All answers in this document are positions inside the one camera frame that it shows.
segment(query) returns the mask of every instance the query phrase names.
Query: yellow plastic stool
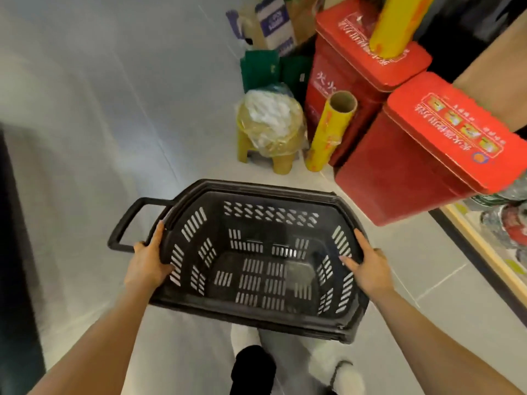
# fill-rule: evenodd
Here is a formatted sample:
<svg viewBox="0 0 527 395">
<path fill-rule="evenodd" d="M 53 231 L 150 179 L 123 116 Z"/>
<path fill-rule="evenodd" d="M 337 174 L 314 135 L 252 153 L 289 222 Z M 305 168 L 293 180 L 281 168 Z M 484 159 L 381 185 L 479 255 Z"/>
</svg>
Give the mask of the yellow plastic stool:
<svg viewBox="0 0 527 395">
<path fill-rule="evenodd" d="M 247 153 L 258 150 L 254 147 L 251 139 L 238 128 L 238 160 L 247 163 Z M 273 158 L 273 172 L 279 175 L 286 175 L 293 168 L 293 161 L 296 153 L 291 155 L 275 156 Z"/>
</svg>

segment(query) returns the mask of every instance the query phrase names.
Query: black plastic shopping basket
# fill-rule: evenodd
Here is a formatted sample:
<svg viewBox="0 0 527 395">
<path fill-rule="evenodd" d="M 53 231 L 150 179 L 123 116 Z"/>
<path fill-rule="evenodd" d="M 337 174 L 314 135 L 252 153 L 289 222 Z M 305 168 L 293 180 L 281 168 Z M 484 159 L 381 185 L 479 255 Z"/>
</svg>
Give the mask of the black plastic shopping basket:
<svg viewBox="0 0 527 395">
<path fill-rule="evenodd" d="M 119 241 L 148 204 L 166 206 L 161 261 L 175 266 L 150 303 L 352 342 L 368 298 L 338 257 L 362 261 L 352 232 L 361 227 L 337 195 L 200 180 L 172 200 L 138 199 L 112 232 L 111 249 L 133 252 Z"/>
</svg>

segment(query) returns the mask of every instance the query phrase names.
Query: tiled floor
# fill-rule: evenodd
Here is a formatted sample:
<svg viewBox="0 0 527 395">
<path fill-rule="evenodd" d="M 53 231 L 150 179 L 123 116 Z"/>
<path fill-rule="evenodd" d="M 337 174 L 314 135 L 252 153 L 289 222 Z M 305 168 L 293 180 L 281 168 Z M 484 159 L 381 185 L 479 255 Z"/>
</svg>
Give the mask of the tiled floor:
<svg viewBox="0 0 527 395">
<path fill-rule="evenodd" d="M 236 161 L 241 50 L 223 13 L 239 2 L 0 2 L 0 120 L 10 124 L 6 139 L 33 246 L 26 268 L 47 366 L 119 291 L 129 255 L 105 244 L 137 196 L 172 198 L 209 177 L 345 197 L 327 172 L 308 172 L 299 160 L 288 176 Z M 387 254 L 398 291 L 527 391 L 526 328 L 435 221 L 421 214 L 375 227 L 348 201 Z M 155 212 L 141 216 L 129 241 L 142 238 Z M 307 363 L 305 348 L 283 334 L 262 336 L 281 369 L 274 391 L 314 392 L 298 368 Z M 287 346 L 296 352 L 284 352 Z M 373 306 L 353 345 L 324 346 L 354 361 L 368 394 L 422 393 Z M 124 393 L 227 393 L 233 360 L 228 324 L 150 307 Z"/>
</svg>

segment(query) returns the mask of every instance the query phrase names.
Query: yellow cling film roll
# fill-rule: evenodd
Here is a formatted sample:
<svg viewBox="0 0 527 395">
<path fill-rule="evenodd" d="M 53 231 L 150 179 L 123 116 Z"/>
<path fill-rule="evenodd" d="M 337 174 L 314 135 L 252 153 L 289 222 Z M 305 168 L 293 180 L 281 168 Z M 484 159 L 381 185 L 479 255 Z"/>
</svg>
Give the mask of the yellow cling film roll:
<svg viewBox="0 0 527 395">
<path fill-rule="evenodd" d="M 434 0 L 386 0 L 369 47 L 384 59 L 404 52 Z"/>
<path fill-rule="evenodd" d="M 351 92 L 334 92 L 327 99 L 306 157 L 307 169 L 312 172 L 320 172 L 324 165 L 329 162 L 356 111 L 357 99 Z"/>
</svg>

